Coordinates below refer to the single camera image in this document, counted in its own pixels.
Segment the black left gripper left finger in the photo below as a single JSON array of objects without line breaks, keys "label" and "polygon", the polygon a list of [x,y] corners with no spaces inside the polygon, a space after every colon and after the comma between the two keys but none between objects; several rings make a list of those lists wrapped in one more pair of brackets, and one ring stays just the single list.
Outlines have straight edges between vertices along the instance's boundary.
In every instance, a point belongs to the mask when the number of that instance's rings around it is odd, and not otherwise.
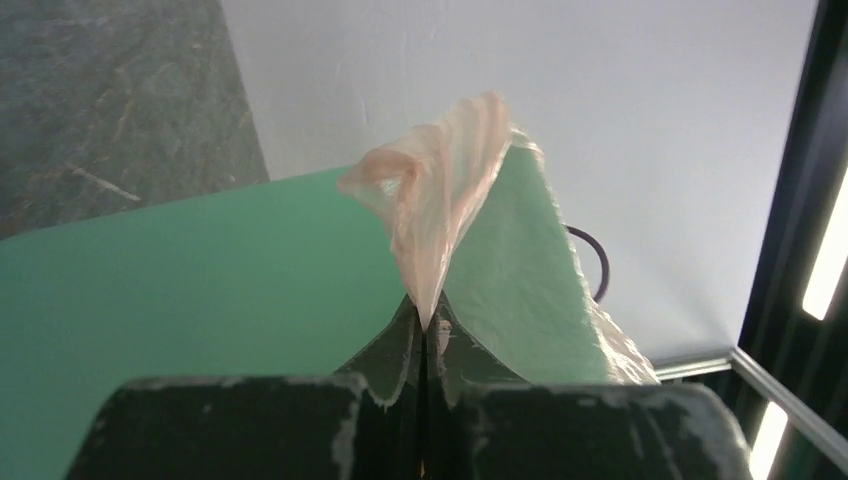
[{"label": "black left gripper left finger", "polygon": [[328,375],[164,376],[119,387],[71,479],[417,479],[422,332],[403,300]]}]

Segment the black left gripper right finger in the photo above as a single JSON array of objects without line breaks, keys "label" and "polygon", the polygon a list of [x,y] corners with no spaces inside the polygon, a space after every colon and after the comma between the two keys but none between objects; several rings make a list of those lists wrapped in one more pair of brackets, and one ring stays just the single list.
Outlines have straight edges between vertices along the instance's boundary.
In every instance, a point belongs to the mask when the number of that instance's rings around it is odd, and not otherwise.
[{"label": "black left gripper right finger", "polygon": [[429,479],[747,479],[749,449],[697,384],[534,385],[441,297],[425,336]]}]

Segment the pink plastic trash bag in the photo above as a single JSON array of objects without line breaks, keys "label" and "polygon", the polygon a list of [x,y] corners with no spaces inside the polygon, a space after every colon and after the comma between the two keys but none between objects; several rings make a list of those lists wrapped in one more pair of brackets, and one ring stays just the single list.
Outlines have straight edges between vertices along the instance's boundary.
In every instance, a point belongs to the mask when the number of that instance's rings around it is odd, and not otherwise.
[{"label": "pink plastic trash bag", "polygon": [[339,190],[382,223],[400,279],[457,383],[653,385],[600,305],[541,149],[493,91],[377,147]]}]

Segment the green plastic trash bin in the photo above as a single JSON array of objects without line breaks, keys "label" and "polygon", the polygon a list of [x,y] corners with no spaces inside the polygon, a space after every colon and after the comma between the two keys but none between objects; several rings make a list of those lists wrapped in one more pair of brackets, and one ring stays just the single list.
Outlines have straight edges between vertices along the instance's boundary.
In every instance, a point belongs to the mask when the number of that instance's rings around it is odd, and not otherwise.
[{"label": "green plastic trash bin", "polygon": [[71,479],[97,412],[127,382],[328,375],[365,347],[411,300],[380,222],[337,192],[337,178],[319,172],[4,240],[2,477]]}]

